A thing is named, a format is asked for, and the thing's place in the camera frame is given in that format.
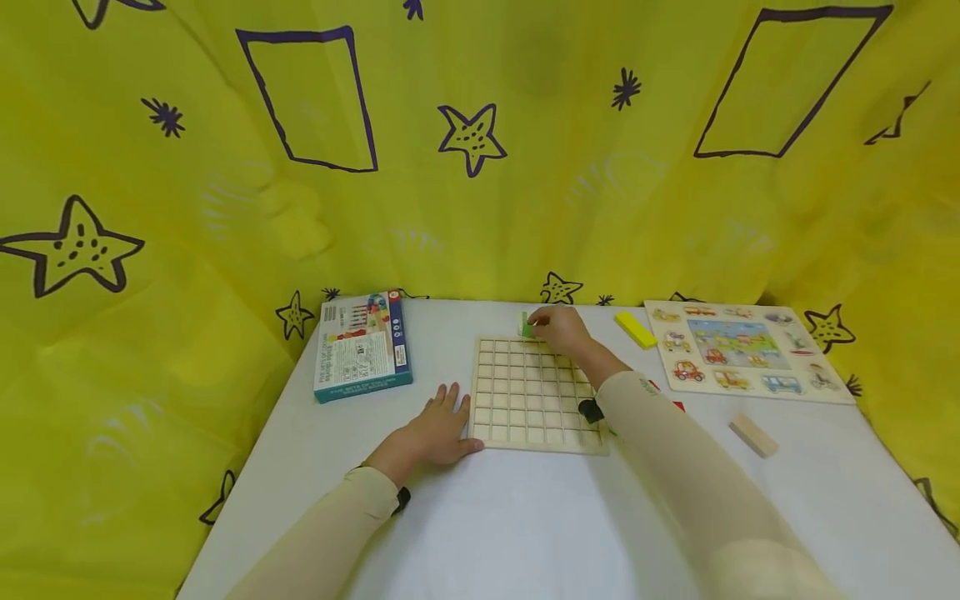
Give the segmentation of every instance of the table surface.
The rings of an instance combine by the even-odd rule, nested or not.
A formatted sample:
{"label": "table surface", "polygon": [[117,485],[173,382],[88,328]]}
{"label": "table surface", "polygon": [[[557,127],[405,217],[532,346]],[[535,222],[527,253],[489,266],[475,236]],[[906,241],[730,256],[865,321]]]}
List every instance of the table surface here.
{"label": "table surface", "polygon": [[[960,548],[854,406],[668,392],[655,348],[577,307],[590,333],[644,372],[726,448],[851,600],[943,598]],[[223,598],[311,504],[417,414],[441,382],[468,391],[477,335],[512,335],[529,304],[404,300],[414,384],[325,405],[316,331],[180,592]],[[644,325],[646,311],[628,309]],[[779,444],[760,459],[729,429],[746,413]],[[697,598],[654,493],[624,462],[488,448],[420,473],[402,516],[373,538],[345,598]]]}

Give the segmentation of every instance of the beige sleeve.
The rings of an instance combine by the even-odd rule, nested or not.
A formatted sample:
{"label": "beige sleeve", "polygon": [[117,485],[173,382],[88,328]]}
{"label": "beige sleeve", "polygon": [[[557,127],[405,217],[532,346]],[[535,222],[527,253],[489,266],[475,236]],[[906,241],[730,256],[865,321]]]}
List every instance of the beige sleeve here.
{"label": "beige sleeve", "polygon": [[228,594],[228,600],[333,600],[367,540],[397,507],[396,485],[355,468],[311,506]]}
{"label": "beige sleeve", "polygon": [[843,598],[743,469],[646,377],[619,372],[596,399],[627,460],[651,475],[714,598]]}

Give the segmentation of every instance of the cardboard box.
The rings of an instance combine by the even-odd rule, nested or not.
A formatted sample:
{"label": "cardboard box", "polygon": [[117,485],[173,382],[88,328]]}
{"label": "cardboard box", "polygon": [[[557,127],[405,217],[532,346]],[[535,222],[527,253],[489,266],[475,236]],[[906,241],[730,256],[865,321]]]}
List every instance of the cardboard box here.
{"label": "cardboard box", "polygon": [[324,302],[317,328],[321,404],[413,383],[399,290]]}

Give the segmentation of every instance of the left hand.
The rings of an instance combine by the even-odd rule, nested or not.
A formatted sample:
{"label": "left hand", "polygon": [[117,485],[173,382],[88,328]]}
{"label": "left hand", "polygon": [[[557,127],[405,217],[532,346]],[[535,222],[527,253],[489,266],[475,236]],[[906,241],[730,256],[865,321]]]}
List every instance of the left hand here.
{"label": "left hand", "polygon": [[455,411],[460,385],[437,388],[419,415],[390,434],[364,463],[390,477],[398,488],[420,461],[452,465],[464,456],[483,449],[480,440],[461,440],[460,432],[470,414],[470,396],[464,395]]}

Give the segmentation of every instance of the wooden puzzle board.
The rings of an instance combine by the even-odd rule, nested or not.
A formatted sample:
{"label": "wooden puzzle board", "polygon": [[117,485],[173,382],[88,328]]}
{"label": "wooden puzzle board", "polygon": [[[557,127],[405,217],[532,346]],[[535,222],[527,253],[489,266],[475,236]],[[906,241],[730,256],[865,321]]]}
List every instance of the wooden puzzle board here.
{"label": "wooden puzzle board", "polygon": [[793,310],[648,300],[670,388],[853,404]]}
{"label": "wooden puzzle board", "polygon": [[487,447],[607,454],[606,425],[587,423],[593,388],[569,358],[525,338],[477,338],[469,436]]}

